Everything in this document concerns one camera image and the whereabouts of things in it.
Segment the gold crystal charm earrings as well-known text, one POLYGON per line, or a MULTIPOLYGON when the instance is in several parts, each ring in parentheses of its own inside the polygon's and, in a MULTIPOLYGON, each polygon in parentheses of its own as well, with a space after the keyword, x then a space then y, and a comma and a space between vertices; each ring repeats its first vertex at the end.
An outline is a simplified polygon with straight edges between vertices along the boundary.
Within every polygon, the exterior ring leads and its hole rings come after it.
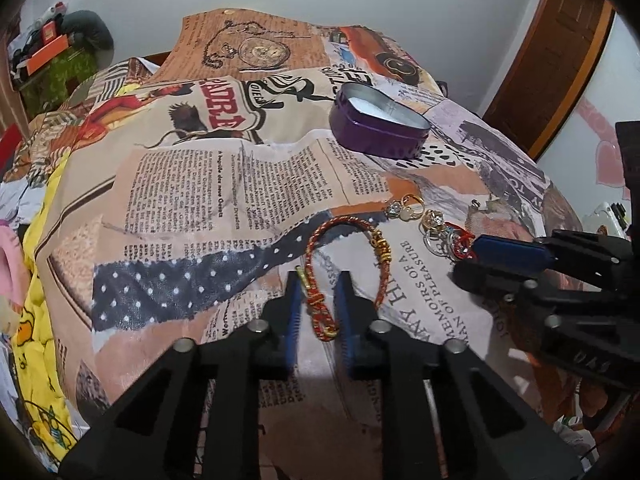
POLYGON ((384 209, 387 219, 403 222, 418 222, 423 234, 435 236, 445 229, 444 214, 426 206, 424 199, 416 194, 408 193, 391 200, 384 209))

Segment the purple heart-shaped tin box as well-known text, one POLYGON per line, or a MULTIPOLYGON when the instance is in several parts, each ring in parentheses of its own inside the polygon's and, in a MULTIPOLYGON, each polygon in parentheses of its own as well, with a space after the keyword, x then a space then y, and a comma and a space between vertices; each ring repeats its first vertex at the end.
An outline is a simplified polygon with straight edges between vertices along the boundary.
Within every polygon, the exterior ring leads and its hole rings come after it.
POLYGON ((365 84, 338 90, 329 114, 335 140, 348 150, 390 159, 418 156, 432 124, 423 115, 365 84))

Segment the newspaper print bed cover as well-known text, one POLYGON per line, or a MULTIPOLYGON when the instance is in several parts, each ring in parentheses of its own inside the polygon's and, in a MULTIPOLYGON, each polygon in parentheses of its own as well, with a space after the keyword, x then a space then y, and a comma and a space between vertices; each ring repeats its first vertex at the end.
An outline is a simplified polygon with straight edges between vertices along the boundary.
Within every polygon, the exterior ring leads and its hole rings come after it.
MULTIPOLYGON (((36 263, 84 433, 176 339, 226 338, 296 266, 311 267, 326 298, 348 271, 414 338, 466 342, 548 424, 576 413, 577 378, 524 350, 506 312, 452 284, 450 259, 419 223, 384 209, 412 193, 474 235, 527 241, 578 219, 533 159, 445 98, 392 40, 243 9, 188 16, 160 68, 117 63, 29 123, 1 177, 4 216, 26 198, 30 226, 65 151, 36 263), (348 82, 430 121, 418 156, 335 140, 329 114, 348 82)), ((11 337, 24 303, 2 341, 2 413, 53 472, 17 407, 11 337)))

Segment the brown wooden door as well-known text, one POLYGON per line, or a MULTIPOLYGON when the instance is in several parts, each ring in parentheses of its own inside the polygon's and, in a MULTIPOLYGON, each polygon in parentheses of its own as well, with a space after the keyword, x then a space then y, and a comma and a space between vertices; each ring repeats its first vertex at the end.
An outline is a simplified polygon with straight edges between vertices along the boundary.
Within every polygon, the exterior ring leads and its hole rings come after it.
POLYGON ((608 0, 539 0, 484 122, 538 158, 587 87, 613 20, 608 0))

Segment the yellow cartoon cloth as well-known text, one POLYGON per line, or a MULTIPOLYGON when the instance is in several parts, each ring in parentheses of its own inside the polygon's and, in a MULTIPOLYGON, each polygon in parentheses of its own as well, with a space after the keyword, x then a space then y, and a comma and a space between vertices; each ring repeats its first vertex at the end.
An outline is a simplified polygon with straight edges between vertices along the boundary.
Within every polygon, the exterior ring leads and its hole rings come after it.
POLYGON ((23 427, 48 471, 57 471, 68 451, 88 428, 70 404, 58 377, 58 350, 43 282, 36 263, 36 249, 53 199, 62 180, 70 152, 65 151, 44 187, 43 202, 26 229, 22 248, 28 281, 20 327, 11 337, 17 379, 17 407, 26 420, 23 427))

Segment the orange box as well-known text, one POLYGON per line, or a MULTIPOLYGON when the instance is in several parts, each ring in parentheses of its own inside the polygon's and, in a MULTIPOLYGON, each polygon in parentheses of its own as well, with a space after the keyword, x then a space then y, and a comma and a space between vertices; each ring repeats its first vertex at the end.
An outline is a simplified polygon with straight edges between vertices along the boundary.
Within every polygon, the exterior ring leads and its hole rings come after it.
POLYGON ((64 52, 70 44, 66 35, 57 36, 51 42, 39 49, 26 63, 26 70, 32 76, 37 70, 45 66, 60 53, 64 52))

